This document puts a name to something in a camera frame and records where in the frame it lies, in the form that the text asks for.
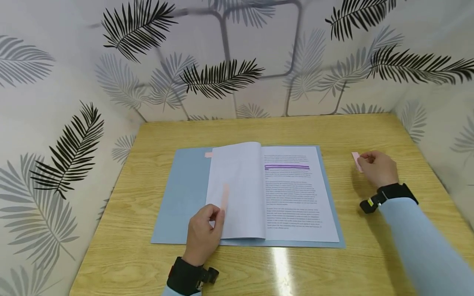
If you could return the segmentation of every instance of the light blue sleeve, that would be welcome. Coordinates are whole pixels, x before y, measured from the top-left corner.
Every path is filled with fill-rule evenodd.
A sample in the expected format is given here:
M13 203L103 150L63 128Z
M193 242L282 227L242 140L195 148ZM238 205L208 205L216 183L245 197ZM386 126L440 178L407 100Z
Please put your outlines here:
M420 207L408 197L379 207L407 277L420 296L474 295L469 265L449 245Z
M175 291L173 291L173 290L171 290L170 287L166 286L166 287L164 287L164 291L161 294L161 296L182 296L182 295L175 292ZM202 292L193 294L192 296L202 296Z

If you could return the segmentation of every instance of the light blue folder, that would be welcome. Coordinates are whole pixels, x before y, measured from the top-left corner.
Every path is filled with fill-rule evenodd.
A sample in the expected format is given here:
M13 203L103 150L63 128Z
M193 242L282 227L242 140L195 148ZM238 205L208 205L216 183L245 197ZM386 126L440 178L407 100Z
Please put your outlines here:
M313 248L346 247L341 225L337 219L334 201L332 200L326 170L322 162L321 150L318 146L315 147L318 152L339 242L270 241L246 238L221 240L221 245ZM204 157L204 154L211 151L212 147L176 150L163 201L161 202L160 212L158 213L151 238L152 243L186 244L189 219L206 204L211 158Z

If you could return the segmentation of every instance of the wall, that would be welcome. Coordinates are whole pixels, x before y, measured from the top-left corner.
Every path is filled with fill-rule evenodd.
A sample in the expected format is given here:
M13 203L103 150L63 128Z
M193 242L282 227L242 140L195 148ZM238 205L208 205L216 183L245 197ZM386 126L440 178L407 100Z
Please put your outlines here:
M143 120L78 66L59 11L0 5L0 295L67 295Z
M1 293L67 294L143 121L395 112L474 221L474 3L353 3L3 0Z

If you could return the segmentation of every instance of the orange sticky note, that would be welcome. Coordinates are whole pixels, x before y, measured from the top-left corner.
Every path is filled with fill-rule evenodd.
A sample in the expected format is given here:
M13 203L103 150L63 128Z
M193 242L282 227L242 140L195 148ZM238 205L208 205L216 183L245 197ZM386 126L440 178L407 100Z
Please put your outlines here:
M220 203L221 210L227 210L227 204L229 203L229 191L229 184L224 184L224 190L222 191L222 202Z
M357 159L360 157L359 153L352 152L352 157L354 158L355 166L357 167L357 170L359 172L363 173L362 168L360 167L359 163L357 162Z

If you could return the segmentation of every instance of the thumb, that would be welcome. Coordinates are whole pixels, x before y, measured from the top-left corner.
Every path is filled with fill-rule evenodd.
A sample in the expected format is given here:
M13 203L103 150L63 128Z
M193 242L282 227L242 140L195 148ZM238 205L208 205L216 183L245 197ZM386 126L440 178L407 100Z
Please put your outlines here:
M214 230L212 232L215 233L215 235L219 236L219 238L222 236L222 229L224 229L225 216L226 211L223 209L221 209L216 215Z
M360 165L362 170L365 170L371 165L364 157L357 158L357 163Z

